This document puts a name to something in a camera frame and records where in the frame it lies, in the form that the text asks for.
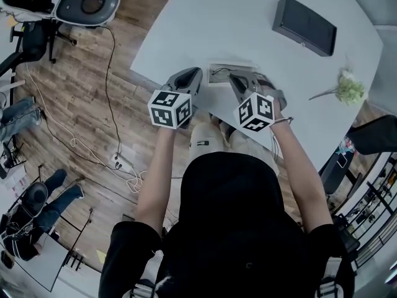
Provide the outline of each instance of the blue jeans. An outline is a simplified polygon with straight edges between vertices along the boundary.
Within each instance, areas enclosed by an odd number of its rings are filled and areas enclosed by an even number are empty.
[[[66,171],[63,169],[56,170],[55,173],[44,182],[48,190],[48,197],[52,192],[62,186],[66,178]],[[44,232],[49,232],[61,216],[62,212],[73,202],[73,200],[82,196],[81,188],[77,184],[67,189],[56,200],[47,204],[42,212],[36,217],[35,223]]]
[[[40,110],[28,111],[33,106],[33,98],[25,97],[2,112],[0,122],[0,143],[8,142],[13,135],[35,125],[40,120]]]

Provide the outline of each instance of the smartphone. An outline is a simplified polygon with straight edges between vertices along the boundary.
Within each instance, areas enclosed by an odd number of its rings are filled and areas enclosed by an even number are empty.
[[[338,163],[339,166],[341,166],[341,168],[345,167],[345,165],[347,163],[347,159],[342,153],[339,154],[339,157],[337,159],[337,163]]]

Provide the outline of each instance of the black box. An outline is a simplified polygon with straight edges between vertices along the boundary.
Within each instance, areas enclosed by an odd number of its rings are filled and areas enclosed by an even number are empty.
[[[296,0],[280,0],[273,30],[321,56],[334,53],[337,28]]]

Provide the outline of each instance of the white pants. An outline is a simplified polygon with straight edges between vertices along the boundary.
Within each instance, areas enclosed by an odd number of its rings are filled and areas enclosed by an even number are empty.
[[[198,124],[194,127],[192,138],[190,139],[189,163],[207,153],[218,151],[236,152],[254,156],[262,160],[273,169],[276,176],[279,175],[279,168],[271,152],[242,132],[235,130],[230,136],[229,144],[230,148],[227,147],[220,129],[212,123],[205,122]]]

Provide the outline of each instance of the white cube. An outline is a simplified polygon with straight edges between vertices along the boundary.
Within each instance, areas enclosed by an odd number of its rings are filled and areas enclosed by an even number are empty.
[[[148,108],[153,125],[177,129],[192,116],[192,95],[154,91]]]
[[[274,98],[253,93],[234,111],[237,123],[242,128],[260,132],[274,124]]]

